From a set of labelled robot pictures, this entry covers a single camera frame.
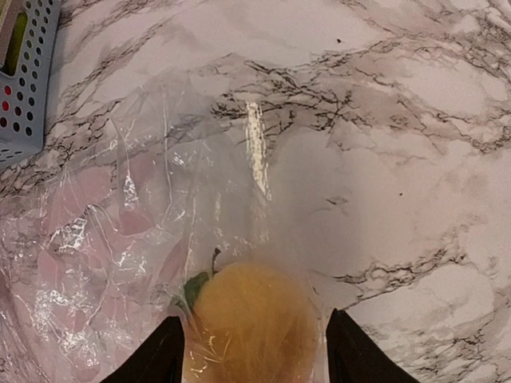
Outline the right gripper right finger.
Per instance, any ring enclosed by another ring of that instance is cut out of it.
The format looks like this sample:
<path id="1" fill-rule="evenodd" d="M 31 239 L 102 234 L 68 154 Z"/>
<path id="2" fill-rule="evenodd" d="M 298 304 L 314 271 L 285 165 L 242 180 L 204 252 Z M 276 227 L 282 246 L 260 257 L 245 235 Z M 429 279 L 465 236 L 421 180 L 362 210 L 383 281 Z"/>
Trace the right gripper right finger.
<path id="1" fill-rule="evenodd" d="M 344 310 L 333 310 L 327 330 L 331 383 L 418 383 L 394 363 Z"/>

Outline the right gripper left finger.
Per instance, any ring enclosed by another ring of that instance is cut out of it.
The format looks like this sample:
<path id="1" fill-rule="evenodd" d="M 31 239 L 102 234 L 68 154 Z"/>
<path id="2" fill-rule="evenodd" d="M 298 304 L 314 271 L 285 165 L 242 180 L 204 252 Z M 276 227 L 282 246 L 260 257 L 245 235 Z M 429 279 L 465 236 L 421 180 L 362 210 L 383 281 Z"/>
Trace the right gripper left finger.
<path id="1" fill-rule="evenodd" d="M 169 316 L 101 383 L 181 383 L 183 362 L 183 326 Z"/>

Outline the orange fake peach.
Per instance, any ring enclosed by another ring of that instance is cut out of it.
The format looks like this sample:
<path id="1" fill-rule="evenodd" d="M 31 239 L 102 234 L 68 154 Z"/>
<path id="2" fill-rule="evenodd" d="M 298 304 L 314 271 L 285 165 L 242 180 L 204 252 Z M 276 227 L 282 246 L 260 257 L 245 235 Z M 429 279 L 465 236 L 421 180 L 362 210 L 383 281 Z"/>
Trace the orange fake peach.
<path id="1" fill-rule="evenodd" d="M 299 260 L 276 245 L 187 263 L 186 382 L 311 382 L 319 320 Z"/>

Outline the clear zip top bag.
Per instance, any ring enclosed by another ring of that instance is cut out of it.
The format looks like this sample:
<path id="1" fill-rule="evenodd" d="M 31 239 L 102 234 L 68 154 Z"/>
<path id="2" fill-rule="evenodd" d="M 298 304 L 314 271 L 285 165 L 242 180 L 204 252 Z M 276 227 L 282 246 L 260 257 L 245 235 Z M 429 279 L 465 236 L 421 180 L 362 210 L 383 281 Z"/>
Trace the clear zip top bag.
<path id="1" fill-rule="evenodd" d="M 327 381 L 329 314 L 273 155 L 313 98 L 281 73 L 168 72 L 93 146 L 3 192 L 2 381 L 101 382 L 167 317 L 185 331 L 188 261 L 267 244 L 299 260 L 319 320 L 311 382 Z"/>

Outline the light blue plastic basket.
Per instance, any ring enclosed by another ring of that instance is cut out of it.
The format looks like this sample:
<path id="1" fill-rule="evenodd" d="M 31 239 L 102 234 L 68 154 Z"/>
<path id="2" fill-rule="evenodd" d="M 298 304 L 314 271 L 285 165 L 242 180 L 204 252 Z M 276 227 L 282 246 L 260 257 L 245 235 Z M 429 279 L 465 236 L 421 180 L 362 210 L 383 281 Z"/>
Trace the light blue plastic basket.
<path id="1" fill-rule="evenodd" d="M 2 72 L 17 15 L 28 17 L 16 72 Z M 54 0 L 1 2 L 1 169 L 43 149 L 48 84 L 61 13 Z"/>

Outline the green fake pear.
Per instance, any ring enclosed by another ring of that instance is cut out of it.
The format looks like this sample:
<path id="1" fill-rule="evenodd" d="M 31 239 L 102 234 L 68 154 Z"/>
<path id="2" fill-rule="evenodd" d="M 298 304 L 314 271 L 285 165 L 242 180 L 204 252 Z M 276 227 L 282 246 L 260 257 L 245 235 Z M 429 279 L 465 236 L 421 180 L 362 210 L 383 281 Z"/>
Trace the green fake pear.
<path id="1" fill-rule="evenodd" d="M 16 72 L 27 22 L 28 17 L 26 13 L 21 11 L 17 15 L 16 22 L 14 23 L 14 28 L 6 52 L 6 59 L 2 67 L 2 72 L 8 76 L 13 76 Z"/>

